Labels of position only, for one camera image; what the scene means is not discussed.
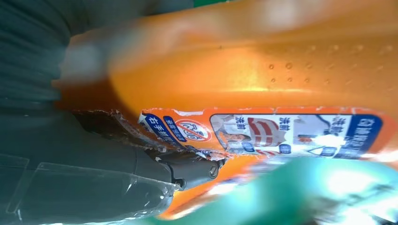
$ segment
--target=detergent bottle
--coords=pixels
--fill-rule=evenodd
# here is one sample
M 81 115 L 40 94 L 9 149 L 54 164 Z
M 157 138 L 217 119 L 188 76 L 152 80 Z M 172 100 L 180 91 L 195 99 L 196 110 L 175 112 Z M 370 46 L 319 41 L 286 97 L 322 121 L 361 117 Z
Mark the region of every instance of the detergent bottle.
M 393 0 L 242 0 L 93 31 L 69 48 L 58 106 L 107 138 L 209 159 L 397 167 L 397 8 Z M 97 59 L 81 60 L 88 52 Z

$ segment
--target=peeled paper label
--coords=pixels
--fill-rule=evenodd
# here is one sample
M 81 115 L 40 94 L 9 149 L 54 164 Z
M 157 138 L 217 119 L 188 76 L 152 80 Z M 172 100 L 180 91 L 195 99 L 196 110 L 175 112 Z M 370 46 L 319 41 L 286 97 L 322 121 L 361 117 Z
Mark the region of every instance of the peeled paper label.
M 350 159 L 369 151 L 385 126 L 369 110 L 302 107 L 202 112 L 151 109 L 143 111 L 139 123 L 180 149 Z

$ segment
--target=cartoon character illustration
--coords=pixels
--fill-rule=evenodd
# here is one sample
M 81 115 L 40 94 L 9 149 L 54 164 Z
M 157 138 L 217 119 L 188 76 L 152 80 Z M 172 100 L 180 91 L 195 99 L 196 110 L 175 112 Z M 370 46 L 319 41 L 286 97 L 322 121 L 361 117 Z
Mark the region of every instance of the cartoon character illustration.
M 253 147 L 275 147 L 286 141 L 286 132 L 280 131 L 272 120 L 242 115 L 214 115 L 210 122 L 220 144 L 227 151 L 241 150 L 243 143 L 250 143 Z
M 285 131 L 280 131 L 272 120 L 247 118 L 254 147 L 275 147 L 286 141 Z

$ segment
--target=green object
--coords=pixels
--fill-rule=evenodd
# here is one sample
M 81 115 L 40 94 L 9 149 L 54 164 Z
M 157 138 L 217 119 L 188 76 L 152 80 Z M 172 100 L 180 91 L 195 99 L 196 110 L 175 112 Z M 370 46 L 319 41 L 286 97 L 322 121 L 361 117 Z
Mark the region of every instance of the green object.
M 195 0 L 195 7 L 211 5 L 219 2 L 227 2 L 228 0 Z
M 314 197 L 339 199 L 393 180 L 398 180 L 397 172 L 378 163 L 298 158 L 181 219 L 147 218 L 132 224 L 299 225 L 311 217 L 308 202 Z

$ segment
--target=dark gray fabric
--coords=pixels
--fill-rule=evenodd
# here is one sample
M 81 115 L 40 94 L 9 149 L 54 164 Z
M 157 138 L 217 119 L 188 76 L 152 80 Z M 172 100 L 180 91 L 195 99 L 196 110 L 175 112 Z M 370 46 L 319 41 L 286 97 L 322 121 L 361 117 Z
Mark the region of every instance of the dark gray fabric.
M 61 96 L 51 81 L 60 77 L 71 36 L 193 6 L 192 0 L 179 1 L 171 0 L 172 6 L 168 0 L 0 0 L 0 224 L 133 217 L 147 198 L 153 198 L 147 207 L 165 209 L 159 198 L 165 187 L 157 183 L 127 189 L 130 180 L 35 171 L 45 162 L 171 182 L 170 171 L 142 149 L 89 134 L 73 115 L 54 109 Z

